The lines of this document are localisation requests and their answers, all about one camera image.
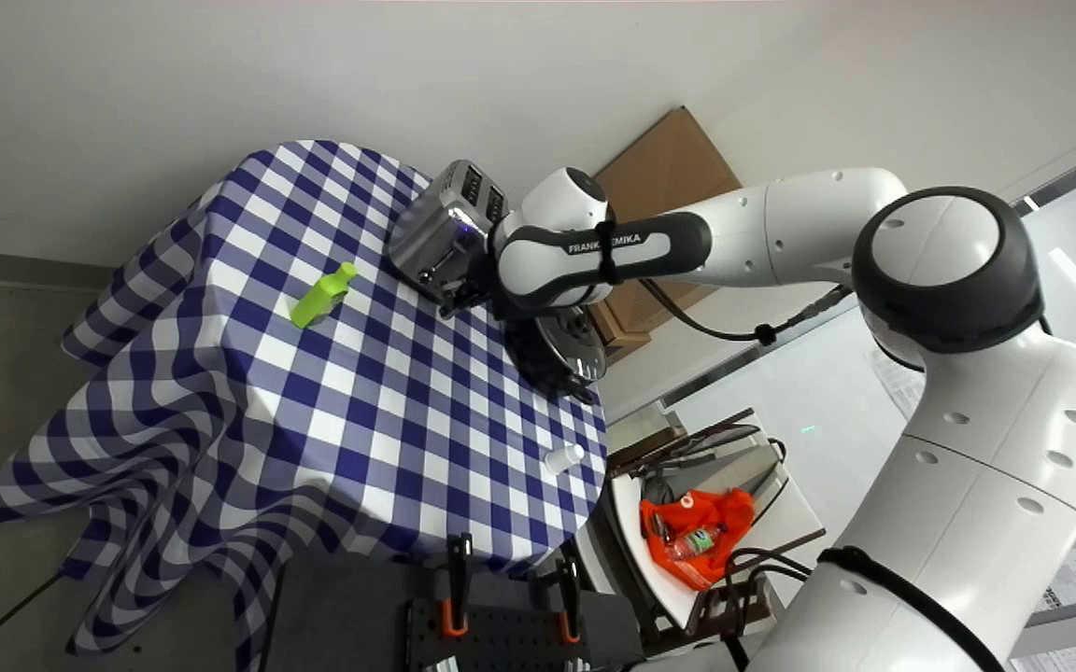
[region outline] gray floor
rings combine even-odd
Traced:
[[[0,464],[79,388],[83,375],[57,352],[57,335],[101,281],[97,270],[0,263]],[[0,615],[60,566],[74,531],[79,511],[0,526]],[[210,580],[181,590],[119,652],[68,658],[89,590],[57,581],[8,620],[0,672],[234,667],[234,620]]]

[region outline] small green toy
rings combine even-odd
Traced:
[[[301,307],[292,307],[292,325],[296,330],[312,330],[313,322],[321,322],[331,310],[338,310],[357,281],[357,263],[346,263],[338,271],[321,278],[302,297]]]

